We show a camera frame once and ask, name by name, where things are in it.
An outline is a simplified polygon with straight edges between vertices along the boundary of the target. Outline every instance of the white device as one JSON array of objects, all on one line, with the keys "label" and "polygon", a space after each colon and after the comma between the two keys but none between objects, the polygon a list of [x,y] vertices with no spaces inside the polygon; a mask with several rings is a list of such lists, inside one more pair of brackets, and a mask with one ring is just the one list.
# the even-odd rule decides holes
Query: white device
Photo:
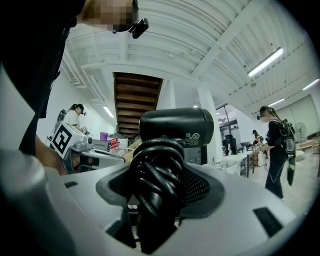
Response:
[{"label": "white device", "polygon": [[61,121],[51,141],[51,145],[54,147],[55,151],[57,151],[59,156],[64,159],[68,148],[75,146],[77,142],[82,142],[81,144],[84,151],[93,148],[92,143],[89,143],[90,140],[86,135],[74,126]]},{"label": "white device", "polygon": [[69,174],[75,172],[72,163],[73,152],[93,159],[90,165],[80,163],[81,166],[86,167],[88,171],[125,162],[124,158],[119,155],[109,153],[105,150],[95,149],[91,137],[86,136],[77,128],[64,121],[61,121],[56,129],[51,145],[61,157],[63,166]]}]

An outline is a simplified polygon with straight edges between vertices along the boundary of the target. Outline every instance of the wooden staircase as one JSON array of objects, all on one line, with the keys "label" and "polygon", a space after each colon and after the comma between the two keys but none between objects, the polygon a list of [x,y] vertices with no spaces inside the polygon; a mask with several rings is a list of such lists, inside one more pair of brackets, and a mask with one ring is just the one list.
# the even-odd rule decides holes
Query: wooden staircase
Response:
[{"label": "wooden staircase", "polygon": [[163,80],[131,73],[114,73],[117,132],[134,138],[144,112],[156,110]]}]

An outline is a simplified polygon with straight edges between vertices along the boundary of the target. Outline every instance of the black shirt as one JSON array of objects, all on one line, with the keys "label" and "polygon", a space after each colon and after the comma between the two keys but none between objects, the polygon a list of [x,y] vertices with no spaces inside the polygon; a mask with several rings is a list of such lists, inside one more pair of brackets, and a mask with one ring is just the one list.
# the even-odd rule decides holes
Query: black shirt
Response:
[{"label": "black shirt", "polygon": [[280,133],[280,124],[276,121],[269,122],[268,145],[275,146],[270,149],[270,160],[283,160],[286,157],[286,150],[282,145],[283,137]]},{"label": "black shirt", "polygon": [[85,0],[16,0],[1,3],[0,62],[35,112],[20,150],[35,155],[39,118],[46,117],[51,85],[57,76],[70,27]]}]

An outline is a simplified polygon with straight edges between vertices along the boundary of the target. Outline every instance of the purple container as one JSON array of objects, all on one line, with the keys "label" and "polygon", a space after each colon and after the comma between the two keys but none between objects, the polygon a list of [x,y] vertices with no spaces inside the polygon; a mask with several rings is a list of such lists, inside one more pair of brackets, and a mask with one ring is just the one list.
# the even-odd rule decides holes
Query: purple container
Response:
[{"label": "purple container", "polygon": [[108,140],[108,136],[109,136],[109,133],[107,133],[107,132],[100,132],[100,140],[101,140],[101,141],[107,141],[107,140]]}]

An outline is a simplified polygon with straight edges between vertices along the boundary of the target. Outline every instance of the head-mounted camera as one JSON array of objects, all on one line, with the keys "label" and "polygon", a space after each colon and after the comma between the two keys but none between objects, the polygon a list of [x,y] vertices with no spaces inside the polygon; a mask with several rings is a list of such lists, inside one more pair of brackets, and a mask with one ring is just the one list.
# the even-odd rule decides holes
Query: head-mounted camera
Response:
[{"label": "head-mounted camera", "polygon": [[133,0],[133,3],[132,3],[132,21],[133,21],[133,25],[132,24],[113,25],[111,32],[116,34],[117,32],[128,31],[129,33],[132,33],[133,39],[138,39],[149,28],[148,19],[143,18],[139,20],[139,8],[138,8],[137,0]]}]

